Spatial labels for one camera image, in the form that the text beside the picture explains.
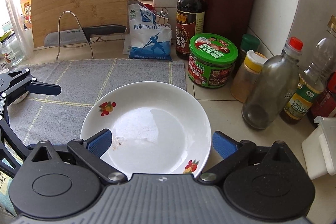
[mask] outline kitchen knife handle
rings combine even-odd
[[[126,31],[126,27],[122,25],[104,25],[104,26],[94,26],[94,27],[83,27],[83,32],[88,41],[90,41],[90,37],[92,34],[95,35],[110,35],[114,33],[124,34]]]

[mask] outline jar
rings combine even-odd
[[[246,101],[261,68],[267,60],[268,58],[253,50],[249,50],[246,53],[245,60],[240,66],[230,88],[233,97],[242,103]]]
[[[23,52],[13,31],[5,32],[0,37],[0,43],[1,54],[10,67],[18,65],[23,60]]]
[[[190,39],[188,76],[197,85],[225,85],[238,56],[236,46],[225,37],[200,33]]]

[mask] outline knife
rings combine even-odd
[[[103,25],[103,26],[94,26],[94,27],[83,27],[83,32],[81,29],[66,30],[60,32],[60,44],[61,46],[84,43],[85,37],[90,41],[91,35],[110,35],[114,33],[125,33],[126,27],[122,25]],[[44,39],[44,46],[58,46],[58,32],[52,32],[48,34]]]

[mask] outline green can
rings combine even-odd
[[[197,85],[225,85],[238,57],[237,47],[225,37],[199,33],[190,39],[189,78]]]

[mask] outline fruit pattern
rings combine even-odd
[[[196,160],[194,160],[194,161],[190,160],[188,162],[188,165],[186,165],[184,167],[183,174],[191,174],[193,171],[195,171],[197,169],[197,165],[198,165],[199,162],[200,162],[199,160],[198,161],[196,161]]]
[[[101,112],[101,116],[104,117],[105,115],[109,115],[110,112],[112,112],[113,108],[116,106],[115,102],[108,101],[105,103],[102,103],[99,106],[99,112]]]

